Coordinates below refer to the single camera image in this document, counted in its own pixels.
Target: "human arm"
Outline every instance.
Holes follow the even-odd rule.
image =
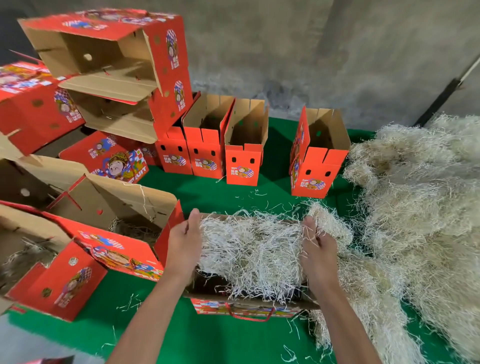
[[[382,364],[340,287],[336,253],[335,239],[317,231],[313,218],[307,216],[300,263],[324,315],[337,363]]]
[[[165,270],[130,321],[106,364],[154,364],[177,302],[202,252],[200,212],[170,230]]]

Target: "green tablecloth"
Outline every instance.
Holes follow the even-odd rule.
[[[197,207],[201,212],[233,214],[244,208],[271,213],[296,211],[302,216],[306,199],[290,195],[288,177],[288,159],[297,123],[272,118],[269,122],[257,187],[227,185],[225,179],[217,182],[209,178],[164,173],[158,167],[151,167],[141,184],[175,194],[186,214]],[[352,142],[373,136],[371,132],[360,130],[349,130],[349,134]],[[348,217],[355,214],[350,204],[358,191],[337,177],[323,203],[336,207],[339,215]],[[9,312],[9,321],[62,345],[107,358],[116,342],[114,330],[119,338],[135,313],[135,308],[125,311],[125,308],[118,307],[127,305],[132,296],[143,301],[153,285],[145,279],[110,271],[73,323],[34,311],[25,314]],[[421,324],[414,310],[407,305],[404,308],[412,318],[409,331],[423,341],[422,348],[432,363],[460,363],[444,339]],[[224,315],[197,315],[190,300],[181,298],[168,327],[158,363],[283,363],[281,356],[285,360],[291,358],[284,346],[295,353],[298,363],[318,363],[322,351],[315,349],[308,321],[297,318],[291,325],[290,328],[286,319],[276,317],[266,323],[257,323]],[[138,334],[148,336],[149,327]],[[335,362],[326,357],[322,363],[332,361]]]

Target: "gray wall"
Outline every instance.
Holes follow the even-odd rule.
[[[478,0],[5,1],[1,48],[24,51],[1,20],[101,6],[179,13],[194,89],[265,98],[272,116],[294,120],[304,104],[340,108],[359,129],[411,125],[480,52]],[[444,110],[480,114],[478,81],[480,68]]]

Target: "hand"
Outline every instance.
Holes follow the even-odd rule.
[[[190,282],[201,253],[200,212],[194,208],[188,220],[170,230],[167,262],[163,274],[180,279],[186,286]]]
[[[311,216],[306,216],[303,221],[303,250],[300,253],[300,264],[317,300],[318,295],[323,295],[325,291],[340,287],[336,250],[335,239],[322,230],[317,231],[315,220]]]

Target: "forearm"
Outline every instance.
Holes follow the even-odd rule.
[[[382,364],[360,319],[340,286],[312,288],[330,334],[338,364]]]
[[[107,364],[156,363],[184,287],[176,277],[164,274],[130,321]]]

